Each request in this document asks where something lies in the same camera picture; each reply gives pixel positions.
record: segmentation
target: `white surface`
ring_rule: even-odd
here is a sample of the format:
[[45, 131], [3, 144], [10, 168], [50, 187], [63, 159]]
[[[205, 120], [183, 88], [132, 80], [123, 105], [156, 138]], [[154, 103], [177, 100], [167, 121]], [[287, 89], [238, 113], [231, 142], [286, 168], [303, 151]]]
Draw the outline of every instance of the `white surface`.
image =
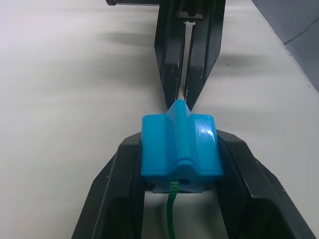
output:
[[[1, 238], [71, 238], [118, 144], [164, 111], [156, 20], [156, 7], [103, 0], [0, 3]], [[245, 140], [319, 236], [318, 94], [251, 1], [227, 1], [222, 40], [194, 112]], [[145, 214], [144, 235], [157, 227]]]

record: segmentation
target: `gray background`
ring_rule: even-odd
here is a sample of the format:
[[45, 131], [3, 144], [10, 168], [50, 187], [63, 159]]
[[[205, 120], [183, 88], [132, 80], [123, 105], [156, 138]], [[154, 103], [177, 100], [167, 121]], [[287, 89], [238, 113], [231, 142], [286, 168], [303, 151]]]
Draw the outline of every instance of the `gray background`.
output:
[[[319, 0], [253, 0], [282, 42], [287, 42], [319, 17]], [[319, 91], [319, 20], [286, 44], [294, 59]]]

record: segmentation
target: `green rope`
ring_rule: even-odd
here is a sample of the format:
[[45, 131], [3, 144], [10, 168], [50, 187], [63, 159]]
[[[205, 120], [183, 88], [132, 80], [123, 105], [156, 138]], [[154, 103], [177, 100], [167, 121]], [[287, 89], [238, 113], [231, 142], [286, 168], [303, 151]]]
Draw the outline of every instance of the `green rope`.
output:
[[178, 188], [179, 188], [179, 181], [178, 180], [172, 181], [170, 185], [170, 192], [168, 195], [168, 200], [166, 205], [167, 229], [168, 229], [169, 239], [175, 239], [174, 226], [173, 226], [173, 204], [178, 192]]

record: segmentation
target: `blue plastic piece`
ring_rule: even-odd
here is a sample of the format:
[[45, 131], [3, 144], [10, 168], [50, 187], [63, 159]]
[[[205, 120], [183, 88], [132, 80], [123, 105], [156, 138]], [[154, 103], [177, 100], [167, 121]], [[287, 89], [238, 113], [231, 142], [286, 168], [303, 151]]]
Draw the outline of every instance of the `blue plastic piece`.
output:
[[213, 117], [191, 114], [183, 100], [166, 114], [143, 117], [142, 147], [141, 175], [156, 184], [154, 192], [169, 192], [179, 180], [181, 191], [201, 193], [223, 175]]

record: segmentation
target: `clamp jaw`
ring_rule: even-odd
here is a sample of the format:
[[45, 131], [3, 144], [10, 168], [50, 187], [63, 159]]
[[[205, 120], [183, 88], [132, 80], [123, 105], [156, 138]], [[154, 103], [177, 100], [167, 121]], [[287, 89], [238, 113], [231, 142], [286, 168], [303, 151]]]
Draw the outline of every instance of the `clamp jaw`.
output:
[[[238, 137], [217, 131], [224, 177], [214, 182], [229, 239], [315, 239], [278, 179]], [[95, 178], [72, 239], [141, 239], [141, 133], [120, 144]]]
[[194, 23], [183, 86], [185, 101], [192, 110], [220, 52], [225, 0], [106, 0], [106, 2], [109, 5], [159, 4], [155, 53], [168, 109], [177, 100], [180, 88], [185, 23]]

